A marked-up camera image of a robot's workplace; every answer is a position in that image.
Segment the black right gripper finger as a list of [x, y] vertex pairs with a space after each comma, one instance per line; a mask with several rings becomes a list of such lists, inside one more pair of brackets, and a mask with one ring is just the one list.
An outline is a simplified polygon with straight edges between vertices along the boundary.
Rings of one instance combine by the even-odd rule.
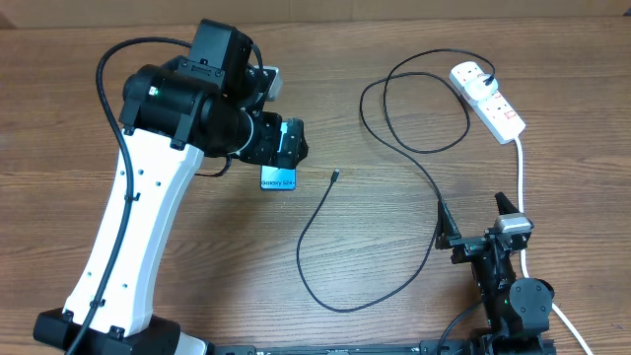
[[456, 222], [448, 208], [448, 205], [443, 200], [438, 201], [438, 222], [436, 234], [438, 242], [450, 242], [460, 238], [460, 232], [457, 228]]
[[509, 200], [504, 192], [497, 192], [494, 197], [500, 215], [509, 215], [519, 212], [519, 208]]

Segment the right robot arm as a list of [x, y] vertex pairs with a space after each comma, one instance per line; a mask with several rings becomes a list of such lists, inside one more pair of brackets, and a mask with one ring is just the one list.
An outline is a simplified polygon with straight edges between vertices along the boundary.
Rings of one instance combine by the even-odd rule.
[[[438, 203], [435, 248], [449, 249], [453, 264], [468, 263], [480, 300], [465, 309], [438, 340], [438, 354], [554, 354], [551, 340], [542, 334], [549, 329], [549, 314], [555, 296], [553, 287], [537, 278], [519, 278], [511, 255], [524, 251], [533, 223], [507, 198], [495, 194], [499, 216], [483, 235], [465, 238], [456, 227], [443, 201]], [[448, 341], [452, 329], [482, 306], [488, 326], [473, 330], [465, 340]]]

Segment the blue Samsung Galaxy smartphone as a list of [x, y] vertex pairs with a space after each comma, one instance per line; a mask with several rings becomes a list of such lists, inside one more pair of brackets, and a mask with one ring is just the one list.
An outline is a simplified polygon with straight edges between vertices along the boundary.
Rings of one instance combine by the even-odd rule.
[[296, 133], [292, 133], [293, 124], [285, 121], [281, 124], [278, 145], [273, 149], [275, 162], [272, 166], [260, 168], [260, 188], [262, 190], [290, 191], [296, 189], [296, 169], [279, 168], [291, 165], [297, 158], [299, 140]]

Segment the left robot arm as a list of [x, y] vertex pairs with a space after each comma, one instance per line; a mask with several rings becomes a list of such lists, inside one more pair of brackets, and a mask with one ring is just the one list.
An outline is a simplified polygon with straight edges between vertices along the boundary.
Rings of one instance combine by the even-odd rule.
[[203, 20], [187, 54], [148, 64], [109, 113], [117, 172], [94, 247], [65, 304], [42, 312], [36, 341], [67, 354], [210, 354], [213, 345], [154, 313], [154, 291], [182, 198], [206, 158], [293, 170], [304, 124], [265, 109], [280, 71], [237, 28]]

